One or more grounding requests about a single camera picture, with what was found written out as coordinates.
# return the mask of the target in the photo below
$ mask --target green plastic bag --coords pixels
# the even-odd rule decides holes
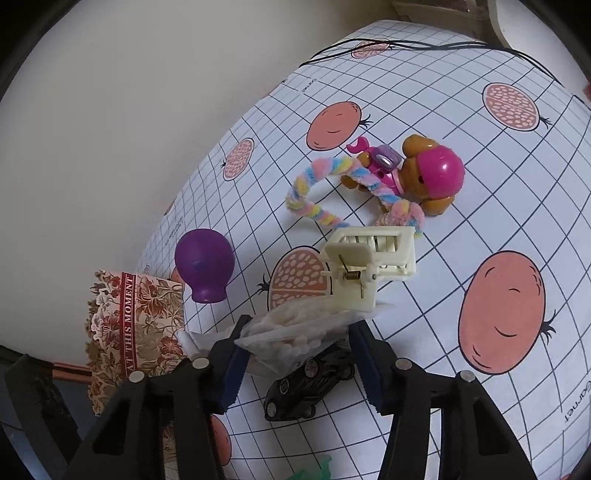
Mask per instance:
[[[287,480],[330,480],[329,462],[332,458],[329,455],[323,455],[318,458],[320,467],[304,468],[294,473]]]

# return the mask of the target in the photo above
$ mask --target cream plastic clip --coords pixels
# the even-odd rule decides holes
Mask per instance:
[[[332,278],[335,301],[371,312],[381,281],[406,280],[417,269],[413,226],[350,226],[336,229],[320,252]]]

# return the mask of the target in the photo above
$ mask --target purple rubber suction bulb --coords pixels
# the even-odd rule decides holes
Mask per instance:
[[[197,303],[226,299],[226,286],[234,271],[234,252],[215,230],[199,228],[185,233],[174,251],[178,274],[191,287]]]

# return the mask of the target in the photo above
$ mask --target metal rivet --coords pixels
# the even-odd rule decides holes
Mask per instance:
[[[399,358],[394,365],[400,370],[410,370],[413,367],[413,363],[408,358]]]
[[[460,378],[466,382],[474,382],[474,380],[476,379],[476,375],[474,375],[469,370],[462,370],[460,372]]]
[[[196,368],[197,370],[202,370],[207,367],[209,367],[209,358],[207,358],[206,356],[200,356],[193,360],[193,368]]]
[[[139,383],[145,378],[146,374],[144,372],[140,372],[136,370],[135,372],[131,372],[129,374],[129,381],[133,383]]]

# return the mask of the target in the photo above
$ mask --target black toy car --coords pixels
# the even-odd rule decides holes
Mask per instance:
[[[288,376],[275,380],[264,403],[268,421],[309,419],[316,404],[341,380],[355,376],[355,357],[334,343]]]

